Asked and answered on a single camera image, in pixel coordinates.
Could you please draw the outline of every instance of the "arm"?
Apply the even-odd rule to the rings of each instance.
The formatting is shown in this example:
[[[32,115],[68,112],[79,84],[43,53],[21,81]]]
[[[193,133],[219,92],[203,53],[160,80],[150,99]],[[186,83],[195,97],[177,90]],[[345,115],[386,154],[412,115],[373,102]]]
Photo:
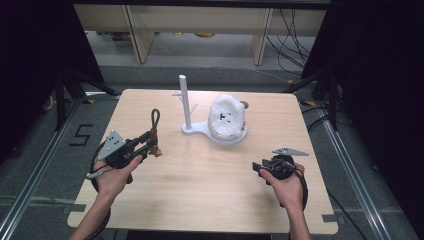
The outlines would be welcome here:
[[[296,169],[304,172],[305,168],[295,163]],[[277,200],[283,204],[290,221],[290,236],[293,240],[311,239],[309,228],[303,214],[303,189],[300,180],[295,174],[284,180],[278,180],[271,173],[261,169],[260,174],[274,189]]]
[[[124,190],[128,176],[141,162],[142,157],[137,156],[125,168],[112,169],[109,166],[102,168],[102,170],[107,172],[96,178],[99,189],[96,200],[75,229],[70,238],[71,240],[86,239],[97,230],[109,212],[115,198]],[[106,163],[96,162],[94,168],[98,169],[104,164]]]

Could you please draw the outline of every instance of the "metal bracket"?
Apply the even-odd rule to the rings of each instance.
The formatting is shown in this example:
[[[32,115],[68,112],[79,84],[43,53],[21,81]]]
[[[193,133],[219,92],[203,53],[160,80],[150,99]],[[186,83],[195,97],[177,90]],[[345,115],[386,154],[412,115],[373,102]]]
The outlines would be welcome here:
[[[309,156],[309,154],[306,153],[306,152],[301,152],[301,151],[291,149],[291,148],[288,148],[288,147],[283,147],[283,148],[274,150],[274,151],[272,151],[272,153],[279,154],[279,155],[290,155],[290,156],[293,156],[293,155]]]
[[[126,141],[115,131],[112,130],[105,141],[105,145],[103,146],[99,158],[97,160],[103,160],[112,153],[116,152],[118,149],[123,147],[126,144]]]

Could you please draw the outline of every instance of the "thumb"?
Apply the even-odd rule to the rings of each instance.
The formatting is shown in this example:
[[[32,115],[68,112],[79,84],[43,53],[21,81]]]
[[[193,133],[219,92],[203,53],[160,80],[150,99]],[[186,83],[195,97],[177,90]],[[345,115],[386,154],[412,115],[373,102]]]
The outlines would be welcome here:
[[[278,181],[278,179],[276,179],[274,176],[272,176],[272,174],[270,172],[268,172],[265,169],[260,169],[259,173],[261,174],[261,176],[267,180],[271,185],[273,185],[273,183],[275,183],[276,181]]]
[[[125,168],[128,169],[129,173],[131,173],[132,171],[134,171],[134,169],[138,167],[138,165],[140,165],[142,161],[143,157],[141,155],[138,155],[133,160],[131,160],[130,164],[128,164],[128,166],[126,166]]]

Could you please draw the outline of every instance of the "white stand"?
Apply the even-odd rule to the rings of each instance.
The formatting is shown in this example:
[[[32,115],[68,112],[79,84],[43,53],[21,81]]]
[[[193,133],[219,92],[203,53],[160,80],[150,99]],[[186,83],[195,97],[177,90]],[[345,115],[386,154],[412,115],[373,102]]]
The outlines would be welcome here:
[[[236,139],[224,141],[224,140],[221,140],[221,139],[217,139],[216,137],[214,137],[211,134],[207,120],[204,121],[204,122],[200,122],[200,123],[192,123],[191,122],[191,118],[190,118],[191,112],[189,110],[190,107],[189,107],[189,102],[188,102],[186,77],[184,75],[180,75],[179,78],[180,78],[181,93],[175,93],[175,94],[172,94],[172,96],[181,96],[182,97],[182,102],[183,102],[183,106],[184,106],[184,116],[185,116],[185,122],[186,122],[185,124],[183,124],[181,126],[181,130],[183,131],[183,133],[185,133],[187,135],[200,133],[200,134],[207,136],[212,142],[219,144],[219,145],[222,145],[222,146],[233,146],[233,145],[240,143],[247,134],[247,125],[244,126],[243,132],[240,135],[240,137],[238,137]]]

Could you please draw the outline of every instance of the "gray floor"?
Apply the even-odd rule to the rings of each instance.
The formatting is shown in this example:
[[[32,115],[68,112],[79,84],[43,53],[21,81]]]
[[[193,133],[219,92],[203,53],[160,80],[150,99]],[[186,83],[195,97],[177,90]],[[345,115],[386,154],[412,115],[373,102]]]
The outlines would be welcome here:
[[[266,46],[262,65],[255,66],[249,36],[217,34],[201,38],[189,33],[183,35],[159,33],[144,64],[136,63],[132,45],[128,41],[112,41],[109,35],[97,35],[95,32],[89,32],[87,37],[107,84],[117,90],[173,88],[177,85],[175,83],[178,82],[179,72],[187,71],[191,74],[189,75],[191,79],[195,79],[193,82],[200,82],[199,85],[191,86],[191,79],[188,78],[189,88],[204,88],[205,83],[202,83],[200,78],[207,78],[208,81],[211,79],[214,81],[214,86],[210,86],[212,90],[231,90],[236,85],[233,86],[233,82],[237,81],[238,85],[241,85],[240,82],[244,83],[243,88],[237,86],[238,90],[279,92],[288,86],[289,80],[299,81],[299,75],[285,72],[281,66],[295,73],[301,71],[301,68],[287,60],[281,58],[279,61],[275,50],[269,44]],[[281,45],[276,37],[271,37],[271,40],[277,46]],[[314,38],[299,38],[299,41],[305,48],[310,49]],[[285,52],[301,62],[298,54],[289,50]],[[314,83],[296,93],[299,101],[312,100],[310,93],[313,86]],[[87,91],[96,91],[90,86],[84,87]],[[91,155],[101,140],[116,103],[116,99],[108,98],[95,100],[93,104],[79,105],[11,239],[69,237],[73,231],[67,226],[69,208],[84,181],[83,176]],[[305,105],[301,108],[306,110],[311,107]],[[384,179],[370,167],[372,159],[349,118],[343,112],[337,116],[340,137],[390,236],[392,239],[418,239]],[[304,114],[305,124],[308,126],[319,117],[317,110],[309,111]],[[8,159],[0,166],[1,216],[4,217],[9,211],[55,134],[55,118],[54,108],[40,116],[33,130],[20,145],[22,155]],[[82,124],[91,125],[81,130],[82,134],[90,135],[90,139],[85,146],[70,146],[83,140],[75,137],[78,127]],[[314,239],[361,239],[358,230],[343,213],[342,207],[367,239],[378,239],[364,214],[364,209],[358,201],[324,124],[311,130],[310,137],[325,184],[340,203],[338,205],[334,199],[331,200],[339,222],[338,233],[331,236],[313,236]],[[105,239],[126,239],[127,232],[107,229],[102,235]],[[286,236],[274,235],[273,239],[286,239]]]

